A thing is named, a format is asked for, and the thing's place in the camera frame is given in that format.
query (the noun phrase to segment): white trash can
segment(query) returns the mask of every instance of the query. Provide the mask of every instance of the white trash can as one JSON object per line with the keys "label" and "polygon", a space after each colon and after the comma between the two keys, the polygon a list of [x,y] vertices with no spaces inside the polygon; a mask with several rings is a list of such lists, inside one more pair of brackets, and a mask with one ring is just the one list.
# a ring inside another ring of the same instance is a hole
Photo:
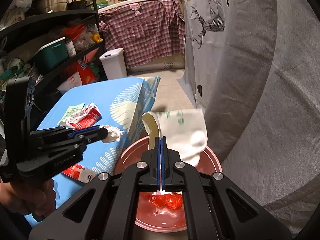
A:
{"label": "white trash can", "polygon": [[99,59],[102,62],[104,72],[108,80],[127,77],[123,48],[112,49],[104,53]]}

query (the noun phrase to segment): red and white box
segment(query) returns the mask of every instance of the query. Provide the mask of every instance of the red and white box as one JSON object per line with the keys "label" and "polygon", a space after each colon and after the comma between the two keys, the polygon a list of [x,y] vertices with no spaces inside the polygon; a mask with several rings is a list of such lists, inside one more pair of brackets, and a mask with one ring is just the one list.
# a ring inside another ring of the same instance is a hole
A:
{"label": "red and white box", "polygon": [[90,103],[81,110],[67,117],[65,123],[69,128],[84,129],[96,123],[101,117],[100,110],[95,103]]}
{"label": "red and white box", "polygon": [[77,179],[79,181],[82,181],[84,183],[88,183],[90,180],[92,180],[97,173],[95,173],[93,170],[90,170],[86,167],[83,167],[79,164],[75,164],[71,166],[70,168],[67,168],[62,172],[63,174],[66,174],[74,179]]}

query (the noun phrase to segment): tile floor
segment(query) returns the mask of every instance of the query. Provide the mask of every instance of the tile floor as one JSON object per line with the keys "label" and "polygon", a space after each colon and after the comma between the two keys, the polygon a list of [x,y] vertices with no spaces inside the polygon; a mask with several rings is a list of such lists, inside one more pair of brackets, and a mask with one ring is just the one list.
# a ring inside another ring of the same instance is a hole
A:
{"label": "tile floor", "polygon": [[[177,82],[177,79],[183,76],[184,70],[162,70],[155,72],[140,72],[130,76],[160,76],[161,81],[157,90],[156,101],[151,111],[163,112],[174,111],[180,109],[190,109],[193,105],[189,101],[187,95]],[[141,137],[147,136],[144,131]],[[187,240],[187,232],[181,231],[176,233],[156,233],[145,230],[135,225],[133,231],[134,240]]]}

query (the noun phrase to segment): metal screw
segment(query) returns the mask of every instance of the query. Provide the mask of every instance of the metal screw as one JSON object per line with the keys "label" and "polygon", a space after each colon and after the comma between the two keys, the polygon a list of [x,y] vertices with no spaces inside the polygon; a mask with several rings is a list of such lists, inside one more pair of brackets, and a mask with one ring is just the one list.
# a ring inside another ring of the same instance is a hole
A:
{"label": "metal screw", "polygon": [[147,163],[146,162],[138,162],[137,163],[137,167],[139,168],[139,169],[143,169],[143,168],[145,168],[147,166]]}
{"label": "metal screw", "polygon": [[221,172],[216,172],[213,174],[214,179],[221,180],[223,179],[223,174]]}
{"label": "metal screw", "polygon": [[98,178],[99,178],[100,180],[106,180],[107,178],[109,178],[109,174],[106,173],[106,172],[100,173],[99,176],[98,176]]}
{"label": "metal screw", "polygon": [[185,166],[185,164],[184,164],[184,162],[176,162],[174,164],[174,166],[176,166],[178,169],[181,169],[181,168],[183,168]]}

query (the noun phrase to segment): plaid shirt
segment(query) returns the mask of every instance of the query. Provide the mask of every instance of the plaid shirt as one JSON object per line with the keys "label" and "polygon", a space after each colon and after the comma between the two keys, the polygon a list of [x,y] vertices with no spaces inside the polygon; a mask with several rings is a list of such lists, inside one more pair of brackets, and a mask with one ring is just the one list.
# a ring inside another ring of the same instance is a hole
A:
{"label": "plaid shirt", "polygon": [[123,48],[128,68],[184,53],[185,26],[177,0],[128,4],[99,16],[106,49]]}

